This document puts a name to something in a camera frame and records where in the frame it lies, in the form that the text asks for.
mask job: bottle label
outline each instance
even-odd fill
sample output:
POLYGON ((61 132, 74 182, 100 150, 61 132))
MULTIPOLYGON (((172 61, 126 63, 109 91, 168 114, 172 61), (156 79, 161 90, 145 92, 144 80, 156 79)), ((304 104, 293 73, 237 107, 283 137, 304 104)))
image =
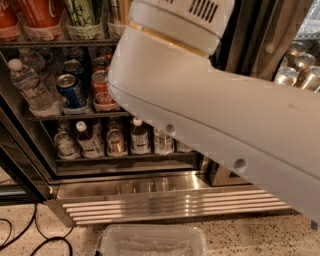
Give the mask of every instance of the bottle label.
POLYGON ((135 153, 150 153, 150 143, 148 133, 142 135, 132 135, 132 151, 135 153))
POLYGON ((93 133, 93 136, 89 140, 78 140, 81 148, 84 153, 87 155, 90 155, 90 157, 99 157, 102 154, 101 144, 100 140, 97 137, 95 133, 93 133))

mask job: plastic bottle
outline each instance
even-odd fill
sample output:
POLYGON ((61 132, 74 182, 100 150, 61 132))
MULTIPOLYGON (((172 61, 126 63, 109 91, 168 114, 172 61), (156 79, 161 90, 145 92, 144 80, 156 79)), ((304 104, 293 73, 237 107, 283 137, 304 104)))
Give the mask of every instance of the plastic bottle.
POLYGON ((104 155, 103 147, 97 134, 91 127, 87 127, 85 122, 80 121, 76 124, 77 140, 82 148, 82 154, 87 158, 99 158, 104 155))
POLYGON ((133 119, 130 132, 132 154, 151 153, 148 127, 141 119, 133 119))
POLYGON ((37 72, 19 59, 12 59, 8 66, 10 78, 33 110, 44 110, 50 107, 53 99, 43 85, 37 72))
POLYGON ((43 84, 50 92, 53 100, 59 99, 59 92, 56 88, 56 78, 48 69, 45 59, 42 55, 30 48, 19 48, 19 59, 23 64, 33 68, 40 76, 43 84))

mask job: water bottle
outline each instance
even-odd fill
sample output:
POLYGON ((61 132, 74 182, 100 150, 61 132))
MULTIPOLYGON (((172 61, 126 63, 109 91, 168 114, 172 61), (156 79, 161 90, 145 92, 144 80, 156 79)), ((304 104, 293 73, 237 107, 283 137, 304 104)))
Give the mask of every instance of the water bottle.
POLYGON ((19 89, 31 109, 36 111, 44 110, 53 104, 50 93, 33 68, 24 65, 19 59, 10 60, 8 66, 11 70, 10 78, 12 83, 19 89))
POLYGON ((58 100, 59 92, 56 88, 56 79, 48 69, 44 57, 30 48, 19 48, 18 51, 20 53, 19 59, 22 63, 33 68, 39 74, 42 83, 50 92, 51 97, 54 100, 58 100))

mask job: brown bottle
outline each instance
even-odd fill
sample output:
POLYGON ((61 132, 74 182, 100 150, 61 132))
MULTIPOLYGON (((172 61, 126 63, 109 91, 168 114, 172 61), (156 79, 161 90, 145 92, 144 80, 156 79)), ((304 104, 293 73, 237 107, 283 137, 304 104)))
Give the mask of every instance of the brown bottle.
POLYGON ((141 119, 133 119, 130 132, 132 153, 139 155, 151 153, 148 127, 141 119))
POLYGON ((77 140, 83 150, 83 156, 88 158, 98 158, 103 156, 101 143, 91 127, 87 127, 85 122, 80 121, 76 124, 77 140))

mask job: plastic bin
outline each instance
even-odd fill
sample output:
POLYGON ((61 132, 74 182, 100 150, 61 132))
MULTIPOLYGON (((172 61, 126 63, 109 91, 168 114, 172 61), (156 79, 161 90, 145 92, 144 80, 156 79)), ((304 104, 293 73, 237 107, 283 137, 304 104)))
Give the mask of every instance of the plastic bin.
POLYGON ((60 22, 57 26, 48 28, 31 28, 28 26, 28 22, 24 24, 24 29, 32 41, 62 41, 69 39, 68 31, 66 28, 66 23, 68 21, 68 13, 66 9, 60 18, 60 22))
POLYGON ((199 228, 163 225, 111 225, 103 234, 103 256, 205 256, 199 228))

